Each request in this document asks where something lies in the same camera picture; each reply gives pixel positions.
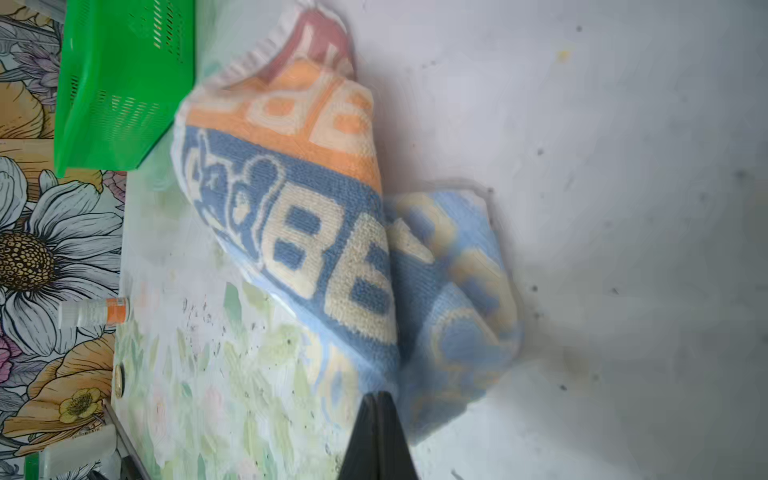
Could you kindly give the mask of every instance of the green basket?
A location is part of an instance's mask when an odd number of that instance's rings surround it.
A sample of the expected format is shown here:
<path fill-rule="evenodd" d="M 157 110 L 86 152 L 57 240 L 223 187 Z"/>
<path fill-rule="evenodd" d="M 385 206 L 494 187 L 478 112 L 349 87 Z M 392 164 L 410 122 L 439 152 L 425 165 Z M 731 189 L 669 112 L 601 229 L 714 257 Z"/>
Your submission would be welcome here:
<path fill-rule="evenodd" d="M 194 84 L 194 0 L 68 0 L 55 170 L 133 170 Z"/>

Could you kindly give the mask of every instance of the floral wallpaper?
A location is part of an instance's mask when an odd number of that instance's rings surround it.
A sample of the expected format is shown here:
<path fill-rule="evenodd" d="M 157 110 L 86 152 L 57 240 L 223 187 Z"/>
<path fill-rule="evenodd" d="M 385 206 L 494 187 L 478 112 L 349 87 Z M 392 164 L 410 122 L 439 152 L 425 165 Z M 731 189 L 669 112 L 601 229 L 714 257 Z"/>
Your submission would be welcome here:
<path fill-rule="evenodd" d="M 111 389 L 114 332 L 56 327 L 62 300 L 117 296 L 125 192 L 124 172 L 52 173 L 62 32 L 0 0 L 0 480 L 97 425 Z"/>

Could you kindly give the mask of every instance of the colorful towel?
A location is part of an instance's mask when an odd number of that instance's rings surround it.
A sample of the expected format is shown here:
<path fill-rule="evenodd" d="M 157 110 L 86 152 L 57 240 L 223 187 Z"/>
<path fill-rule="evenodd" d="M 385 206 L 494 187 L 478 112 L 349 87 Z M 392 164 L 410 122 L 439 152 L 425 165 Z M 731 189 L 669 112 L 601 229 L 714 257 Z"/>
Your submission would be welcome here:
<path fill-rule="evenodd" d="M 418 441 L 498 380 L 521 326 L 480 197 L 382 199 L 373 99 L 353 75 L 338 17 L 296 6 L 182 104 L 172 157 L 246 279 L 318 333 L 307 371 L 329 419 L 388 390 Z"/>

